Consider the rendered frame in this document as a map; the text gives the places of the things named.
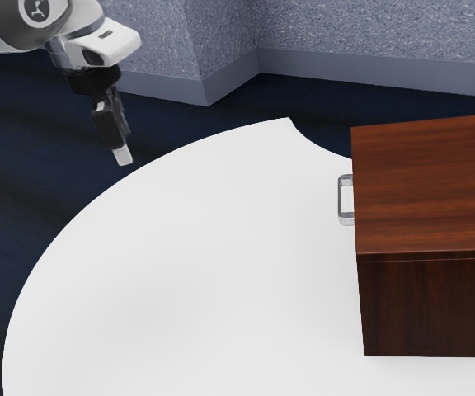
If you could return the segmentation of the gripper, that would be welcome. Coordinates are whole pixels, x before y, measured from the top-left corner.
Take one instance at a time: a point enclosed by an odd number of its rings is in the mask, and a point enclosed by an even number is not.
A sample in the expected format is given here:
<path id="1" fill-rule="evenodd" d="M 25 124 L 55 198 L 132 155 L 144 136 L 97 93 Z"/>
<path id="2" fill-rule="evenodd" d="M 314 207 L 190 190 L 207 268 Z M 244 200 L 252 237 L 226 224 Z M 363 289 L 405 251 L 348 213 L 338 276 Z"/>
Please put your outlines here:
<path id="1" fill-rule="evenodd" d="M 130 129 L 125 119 L 124 108 L 115 85 L 120 80 L 118 65 L 104 68 L 64 70 L 70 89 L 93 100 L 92 120 L 102 143 L 109 149 L 121 167 L 133 163 L 126 143 Z"/>

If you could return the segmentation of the dark wooden drawer cabinet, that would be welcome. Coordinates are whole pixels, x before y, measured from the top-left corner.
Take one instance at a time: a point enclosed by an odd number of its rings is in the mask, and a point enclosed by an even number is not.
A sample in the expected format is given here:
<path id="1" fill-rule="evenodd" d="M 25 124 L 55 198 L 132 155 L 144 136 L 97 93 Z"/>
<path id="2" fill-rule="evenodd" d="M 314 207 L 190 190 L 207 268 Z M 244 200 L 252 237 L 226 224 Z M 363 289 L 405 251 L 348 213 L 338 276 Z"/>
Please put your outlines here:
<path id="1" fill-rule="evenodd" d="M 475 115 L 350 137 L 365 355 L 475 357 Z"/>

